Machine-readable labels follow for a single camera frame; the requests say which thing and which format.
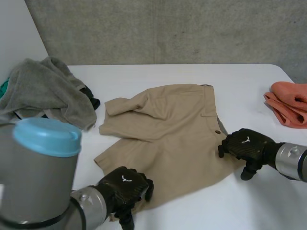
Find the belt loop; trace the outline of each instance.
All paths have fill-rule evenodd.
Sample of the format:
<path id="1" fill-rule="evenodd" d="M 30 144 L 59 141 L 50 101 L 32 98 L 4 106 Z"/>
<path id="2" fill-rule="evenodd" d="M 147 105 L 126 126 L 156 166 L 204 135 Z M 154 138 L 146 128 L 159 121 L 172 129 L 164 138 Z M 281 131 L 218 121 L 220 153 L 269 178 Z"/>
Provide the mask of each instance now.
<path id="1" fill-rule="evenodd" d="M 217 116 L 213 86 L 203 86 L 203 92 L 204 108 L 201 112 L 201 116 Z"/>

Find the fabric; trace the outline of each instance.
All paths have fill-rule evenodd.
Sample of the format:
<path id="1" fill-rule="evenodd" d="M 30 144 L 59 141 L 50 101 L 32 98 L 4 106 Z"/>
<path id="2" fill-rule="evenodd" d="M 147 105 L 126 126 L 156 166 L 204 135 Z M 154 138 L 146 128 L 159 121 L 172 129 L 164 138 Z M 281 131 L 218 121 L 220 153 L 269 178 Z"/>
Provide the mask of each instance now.
<path id="1" fill-rule="evenodd" d="M 279 122 L 291 128 L 307 128 L 307 84 L 276 82 L 264 94 Z"/>
<path id="2" fill-rule="evenodd" d="M 135 211 L 213 185 L 244 165 L 230 155 L 218 156 L 225 135 L 218 125 L 211 86 L 167 85 L 105 106 L 100 134 L 122 139 L 95 162 L 104 174 L 126 166 L 154 183 L 152 200 L 137 203 Z"/>
<path id="3" fill-rule="evenodd" d="M 85 85 L 55 57 L 41 62 L 26 59 L 10 74 L 8 89 L 0 99 L 0 115 L 20 118 L 43 116 L 88 129 L 96 122 L 89 98 L 80 92 Z"/>
<path id="4" fill-rule="evenodd" d="M 9 79 L 7 79 L 1 86 L 0 86 L 0 98 L 3 97 L 5 94 L 9 84 Z"/>

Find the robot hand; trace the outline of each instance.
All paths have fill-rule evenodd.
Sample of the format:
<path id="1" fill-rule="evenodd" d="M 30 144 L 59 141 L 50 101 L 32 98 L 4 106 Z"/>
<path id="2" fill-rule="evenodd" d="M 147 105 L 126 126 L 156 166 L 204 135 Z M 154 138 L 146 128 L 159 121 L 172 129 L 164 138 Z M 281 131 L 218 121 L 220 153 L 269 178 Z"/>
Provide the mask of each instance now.
<path id="1" fill-rule="evenodd" d="M 250 180 L 263 165 L 276 169 L 288 179 L 307 182 L 307 146 L 276 143 L 271 138 L 250 129 L 230 134 L 218 147 L 219 157 L 230 153 L 246 160 L 241 179 Z"/>
<path id="2" fill-rule="evenodd" d="M 153 181 L 135 169 L 119 167 L 106 175 L 95 186 L 107 202 L 110 213 L 119 218 L 123 230 L 134 229 L 131 210 L 144 196 L 148 202 L 154 191 Z"/>
<path id="3" fill-rule="evenodd" d="M 243 128 L 228 135 L 222 141 L 222 145 L 218 147 L 219 157 L 222 158 L 225 153 L 230 153 L 237 159 L 246 160 L 246 167 L 241 174 L 241 179 L 247 181 L 256 174 L 258 169 L 269 163 L 268 158 L 273 157 L 275 161 L 276 152 L 271 151 L 264 154 L 264 149 L 268 145 L 278 144 L 261 133 Z"/>

